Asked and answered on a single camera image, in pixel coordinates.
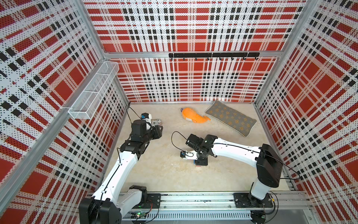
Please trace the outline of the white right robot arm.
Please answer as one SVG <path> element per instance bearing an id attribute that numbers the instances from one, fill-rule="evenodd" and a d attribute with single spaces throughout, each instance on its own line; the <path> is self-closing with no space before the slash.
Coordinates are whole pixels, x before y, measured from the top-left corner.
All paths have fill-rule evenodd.
<path id="1" fill-rule="evenodd" d="M 268 144 L 262 144 L 260 147 L 245 146 L 215 135 L 208 134 L 202 139 L 191 134 L 186 139 L 186 145 L 192 151 L 183 151 L 180 157 L 193 160 L 197 166 L 207 166 L 209 156 L 223 156 L 244 162 L 256 169 L 257 178 L 250 188 L 245 206 L 258 206 L 264 201 L 271 188 L 279 187 L 283 162 Z"/>

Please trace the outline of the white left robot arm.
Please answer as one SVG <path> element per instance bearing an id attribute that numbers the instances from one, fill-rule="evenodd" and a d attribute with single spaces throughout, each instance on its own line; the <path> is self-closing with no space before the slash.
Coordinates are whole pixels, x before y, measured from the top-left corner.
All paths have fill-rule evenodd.
<path id="1" fill-rule="evenodd" d="M 114 167 L 93 195 L 80 202 L 81 224 L 119 224 L 133 207 L 146 204 L 144 186 L 133 185 L 122 197 L 120 192 L 150 141 L 161 138 L 162 131 L 161 125 L 152 124 L 149 113 L 143 113 L 140 119 L 132 122 L 130 137 L 118 150 Z"/>

